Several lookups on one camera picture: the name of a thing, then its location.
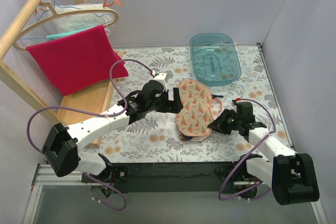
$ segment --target teal cloth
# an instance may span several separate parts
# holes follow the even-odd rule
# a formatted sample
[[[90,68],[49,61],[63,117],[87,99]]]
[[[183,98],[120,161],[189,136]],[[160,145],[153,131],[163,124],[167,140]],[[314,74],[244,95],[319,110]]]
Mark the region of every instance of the teal cloth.
[[[79,29],[79,30],[76,30],[76,31],[68,31],[66,33],[61,33],[61,34],[52,34],[52,35],[47,35],[47,40],[54,40],[54,39],[59,39],[59,38],[63,38],[63,37],[66,37],[66,36],[69,36],[69,35],[72,35],[72,34],[76,34],[76,33],[79,33],[80,31],[85,31],[87,29],[90,29],[92,27],[88,27],[88,28],[83,28],[83,29]]]

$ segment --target drying rack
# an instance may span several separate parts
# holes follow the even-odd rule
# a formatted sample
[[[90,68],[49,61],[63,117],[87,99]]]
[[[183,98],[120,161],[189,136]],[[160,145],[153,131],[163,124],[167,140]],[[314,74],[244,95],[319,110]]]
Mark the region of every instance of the drying rack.
[[[3,59],[41,1],[28,0],[0,39],[0,80],[35,110],[42,109],[48,105]],[[86,0],[75,0],[75,3],[84,4]],[[101,81],[74,94],[63,97],[61,105],[101,113],[110,107],[113,91],[114,88],[110,81]],[[47,110],[42,112],[41,115],[52,125],[59,122],[64,125],[74,124],[91,117],[68,110],[59,110],[58,113],[55,113],[53,110]],[[101,138],[94,140],[90,146],[99,147],[100,143]]]

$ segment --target white cloth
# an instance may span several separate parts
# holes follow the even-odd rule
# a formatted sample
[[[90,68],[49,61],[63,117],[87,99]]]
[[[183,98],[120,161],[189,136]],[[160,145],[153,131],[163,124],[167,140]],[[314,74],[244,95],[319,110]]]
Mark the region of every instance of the white cloth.
[[[58,6],[55,7],[55,11],[59,14],[76,10],[75,8],[71,7],[76,7],[80,9],[109,9],[107,7],[103,7],[103,4],[61,5],[61,7],[66,8],[60,8]],[[47,12],[47,14],[49,16],[52,16],[52,12]],[[97,17],[94,13],[88,13],[88,14],[77,14],[62,18],[56,18],[50,21],[50,24],[55,29],[55,33],[60,34],[88,27],[99,26],[113,20],[114,20],[113,14],[112,15],[105,14],[101,17]],[[106,27],[105,31],[108,36],[111,34],[110,30]]]

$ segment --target wooden hanger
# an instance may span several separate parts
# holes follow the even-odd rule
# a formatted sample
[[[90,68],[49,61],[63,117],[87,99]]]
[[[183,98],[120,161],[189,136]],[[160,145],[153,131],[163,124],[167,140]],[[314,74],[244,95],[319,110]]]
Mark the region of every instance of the wooden hanger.
[[[22,30],[21,33],[16,37],[14,43],[13,43],[13,47],[15,47],[16,49],[20,49],[20,50],[24,50],[27,51],[26,48],[21,47],[17,44],[17,41],[19,39],[21,39],[23,36],[25,36],[28,32],[34,30],[36,27],[43,25],[44,23],[47,23],[53,19],[56,18],[61,18],[61,17],[66,17],[66,16],[72,16],[72,15],[77,15],[77,14],[89,14],[89,13],[108,13],[108,14],[113,14],[114,15],[114,20],[112,20],[111,22],[108,22],[106,24],[104,24],[105,27],[111,26],[113,24],[115,24],[118,21],[118,13],[115,10],[112,9],[83,9],[83,10],[72,10],[69,12],[65,12],[65,13],[57,13],[55,8],[53,7],[53,5],[51,4],[51,2],[41,2],[39,4],[40,6],[45,6],[47,8],[49,8],[49,10],[51,11],[51,13],[53,14],[50,17],[47,17],[45,19],[42,19],[30,26],[28,26],[26,29]]]

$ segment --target cable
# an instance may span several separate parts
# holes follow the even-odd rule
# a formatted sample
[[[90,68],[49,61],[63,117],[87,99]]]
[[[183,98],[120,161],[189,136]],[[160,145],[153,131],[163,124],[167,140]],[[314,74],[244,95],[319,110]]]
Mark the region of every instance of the cable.
[[[250,182],[246,185],[247,187],[252,183],[253,179],[255,179],[254,185],[257,183],[257,178],[256,177],[252,177]]]
[[[217,175],[217,177],[219,178],[220,181],[224,182],[223,180],[223,176],[222,176],[222,171],[221,171],[221,167],[216,167],[214,170],[214,174]]]
[[[110,186],[109,184],[103,183],[103,182],[101,182],[101,181],[99,181],[99,180],[93,178],[92,176],[90,176],[89,173],[83,173],[83,175],[85,175],[85,176],[88,177],[89,179],[93,180],[94,182],[99,183],[99,184],[102,185],[102,186],[106,186],[106,187],[110,188],[113,192],[119,194],[120,197],[121,197],[121,198],[123,199],[123,201],[124,201],[124,205],[123,205],[123,207],[118,208],[118,207],[115,207],[114,205],[111,205],[110,203],[108,203],[108,202],[106,202],[106,201],[104,201],[104,200],[101,200],[100,198],[93,197],[93,199],[95,199],[95,200],[98,201],[99,203],[103,203],[104,205],[106,205],[106,206],[112,208],[112,209],[115,210],[115,211],[122,211],[122,210],[124,210],[124,209],[126,208],[126,206],[127,206],[126,198],[125,198],[124,194],[122,194],[119,190],[115,189],[114,187]]]
[[[107,22],[105,22],[105,23],[103,23],[103,24],[101,24],[100,26],[103,26],[103,25],[106,25],[107,23],[110,23],[111,21],[107,21]],[[21,38],[21,39],[46,39],[47,38],[47,36],[44,36],[44,37],[34,37],[34,38]]]
[[[262,139],[252,148],[252,149],[250,149],[249,151],[248,151],[248,153],[246,153],[245,155],[244,155],[244,157],[242,157],[242,159],[237,163],[237,165],[232,169],[232,171],[229,173],[229,175],[225,178],[225,180],[224,180],[224,182],[223,182],[223,184],[222,184],[222,186],[220,187],[220,190],[219,190],[219,192],[218,192],[218,198],[220,199],[220,200],[228,200],[228,199],[231,199],[231,198],[234,198],[234,197],[236,197],[236,196],[239,196],[240,194],[243,194],[243,193],[245,193],[245,192],[247,192],[247,191],[249,191],[249,190],[252,190],[253,188],[255,188],[255,187],[257,187],[257,186],[259,186],[259,185],[261,185],[262,184],[262,182],[258,182],[258,183],[256,183],[255,185],[253,185],[253,186],[251,186],[251,187],[249,187],[249,188],[247,188],[247,189],[244,189],[244,190],[242,190],[242,191],[240,191],[240,192],[238,192],[238,193],[235,193],[235,194],[232,194],[232,195],[230,195],[230,196],[227,196],[227,197],[222,197],[222,192],[223,192],[223,190],[224,190],[224,188],[225,188],[225,186],[226,186],[226,184],[228,183],[228,181],[230,180],[230,178],[233,176],[233,174],[235,173],[235,171],[237,171],[237,169],[239,168],[239,166],[247,159],[247,157],[253,152],[253,151],[255,151],[269,136],[270,136],[270,134],[272,134],[272,133],[275,133],[276,131],[277,131],[277,129],[276,129],[276,126],[275,126],[275,122],[274,122],[274,119],[273,119],[273,117],[271,116],[271,114],[269,113],[269,111],[267,110],[267,108],[265,108],[261,103],[259,103],[259,102],[257,102],[257,101],[255,101],[255,100],[252,100],[252,99],[247,99],[247,98],[241,98],[240,99],[241,101],[250,101],[250,102],[254,102],[254,103],[256,103],[256,104],[258,104],[260,107],[262,107],[265,111],[266,111],[266,113],[268,114],[268,116],[270,117],[270,119],[271,119],[271,121],[272,121],[272,126],[273,126],[273,130],[271,130],[270,132],[268,132],[265,136],[263,136],[262,137]],[[260,195],[260,196],[258,196],[258,197],[256,197],[256,198],[254,198],[254,200],[256,200],[256,199],[260,199],[261,197],[263,197],[264,195],[266,195],[266,193],[264,193],[264,194],[262,194],[262,195]]]
[[[75,8],[75,9],[81,10],[80,8],[77,8],[77,7],[74,7],[74,6],[64,6],[64,7],[61,7],[61,6],[58,4],[58,2],[57,2],[57,5],[58,5],[59,8],[62,8],[62,9],[65,9],[65,8]],[[42,16],[43,16],[44,13],[47,13],[47,12],[49,12],[49,11],[50,11],[50,10],[45,10],[45,11],[43,11],[43,12],[41,13],[41,15],[38,17],[38,19],[36,20],[36,22],[38,22],[38,21],[42,18]],[[114,15],[114,14],[110,14],[110,13],[103,13],[102,15],[98,15],[97,13],[93,13],[93,14],[95,14],[98,18],[101,18],[101,17],[104,16],[104,15]]]
[[[105,115],[105,114],[96,114],[96,113],[92,113],[92,112],[88,112],[88,111],[84,111],[84,110],[78,110],[78,109],[74,109],[74,108],[70,108],[70,107],[66,107],[66,106],[48,106],[48,107],[45,107],[43,109],[40,109],[38,111],[36,111],[28,120],[28,123],[27,123],[27,137],[28,137],[28,141],[29,143],[31,144],[31,146],[37,150],[38,152],[40,152],[41,154],[43,154],[42,150],[40,148],[38,148],[34,143],[33,143],[33,140],[32,138],[30,137],[30,125],[31,125],[31,122],[33,120],[33,118],[38,115],[39,113],[45,111],[45,110],[50,110],[50,109],[63,109],[63,110],[70,110],[70,111],[75,111],[75,112],[78,112],[78,113],[82,113],[82,114],[86,114],[86,115],[92,115],[92,116],[97,116],[97,117],[100,117],[100,118],[105,118],[106,116],[108,117],[115,117],[115,116],[118,116],[118,115],[121,115],[122,113],[124,113],[127,109],[127,100],[125,98],[125,96],[121,93],[121,91],[118,89],[117,85],[115,84],[114,80],[113,80],[113,77],[112,77],[112,71],[113,69],[115,68],[115,66],[121,62],[124,62],[124,61],[133,61],[133,62],[136,62],[136,63],[139,63],[140,65],[144,66],[145,68],[147,68],[150,72],[150,74],[153,73],[153,70],[150,69],[148,66],[146,66],[144,63],[138,61],[138,60],[133,60],[133,59],[121,59],[121,60],[118,60],[116,61],[112,67],[110,68],[110,71],[109,71],[109,76],[110,76],[110,80],[111,80],[111,83],[112,85],[114,86],[114,89],[116,90],[116,92],[121,96],[122,100],[124,101],[125,103],[125,107],[122,109],[122,111],[118,112],[118,113],[115,113],[115,114],[108,114],[108,115]]]
[[[78,9],[78,10],[81,10],[80,8],[78,8],[78,7],[74,7],[74,6],[67,6],[67,7],[61,7],[61,6],[59,6],[59,3],[56,1],[56,0],[53,0],[54,1],[54,8],[55,8],[55,3],[58,5],[58,7],[59,8],[62,8],[62,9],[64,9],[64,8],[74,8],[74,9]]]

